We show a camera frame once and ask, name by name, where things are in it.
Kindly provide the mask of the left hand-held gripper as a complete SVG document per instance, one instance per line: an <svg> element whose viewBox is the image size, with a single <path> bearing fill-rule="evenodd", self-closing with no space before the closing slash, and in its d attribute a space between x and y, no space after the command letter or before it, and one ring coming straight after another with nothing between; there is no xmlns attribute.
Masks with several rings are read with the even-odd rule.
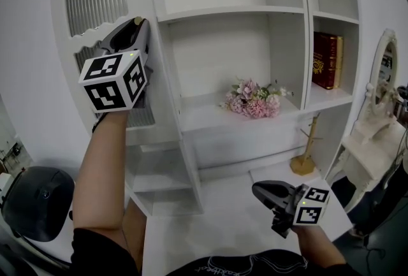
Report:
<svg viewBox="0 0 408 276"><path fill-rule="evenodd" d="M153 72L146 65L149 41L149 21L132 18L106 36L101 48L83 47L79 51L78 84L89 98L96 117L130 111L128 127L154 124L146 94Z"/></svg>

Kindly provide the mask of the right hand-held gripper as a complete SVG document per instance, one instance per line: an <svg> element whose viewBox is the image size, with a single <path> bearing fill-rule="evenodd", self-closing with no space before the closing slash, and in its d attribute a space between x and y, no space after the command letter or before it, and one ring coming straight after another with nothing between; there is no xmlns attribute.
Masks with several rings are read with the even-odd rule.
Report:
<svg viewBox="0 0 408 276"><path fill-rule="evenodd" d="M328 206L330 191L306 184L294 187L283 181L253 184L252 193L267 208L273 208L272 230L286 238L293 226L318 226Z"/></svg>

